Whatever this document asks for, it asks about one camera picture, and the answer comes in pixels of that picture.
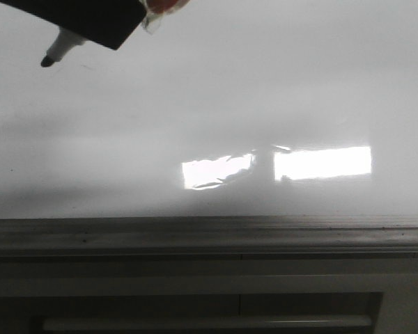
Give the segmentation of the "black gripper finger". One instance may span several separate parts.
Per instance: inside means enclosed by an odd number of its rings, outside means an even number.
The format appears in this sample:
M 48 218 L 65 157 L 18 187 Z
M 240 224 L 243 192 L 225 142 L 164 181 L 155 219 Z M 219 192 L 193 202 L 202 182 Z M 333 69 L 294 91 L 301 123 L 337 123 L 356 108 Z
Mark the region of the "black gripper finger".
M 0 3 L 113 50 L 130 37 L 147 15 L 140 1 L 0 0 Z

